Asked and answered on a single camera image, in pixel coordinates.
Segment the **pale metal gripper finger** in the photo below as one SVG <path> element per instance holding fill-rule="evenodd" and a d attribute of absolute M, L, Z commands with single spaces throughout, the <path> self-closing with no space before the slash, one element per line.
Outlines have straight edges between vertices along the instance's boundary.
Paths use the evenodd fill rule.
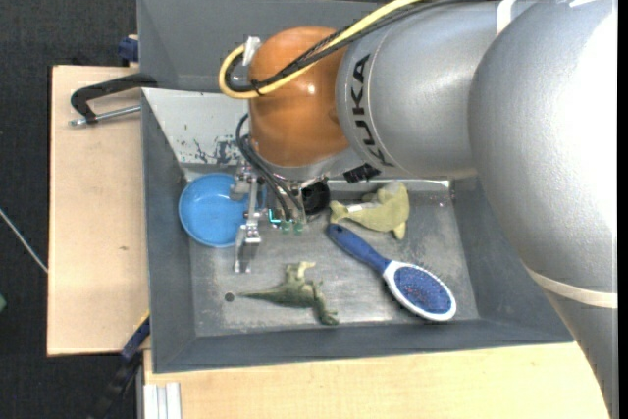
<path fill-rule="evenodd" d="M 250 192 L 250 175 L 235 175 L 230 186 L 229 198 L 232 201 L 241 201 Z"/>
<path fill-rule="evenodd" d="M 250 273 L 251 264 L 261 244 L 258 223 L 246 223 L 239 227 L 235 238 L 234 269 L 238 274 Z"/>

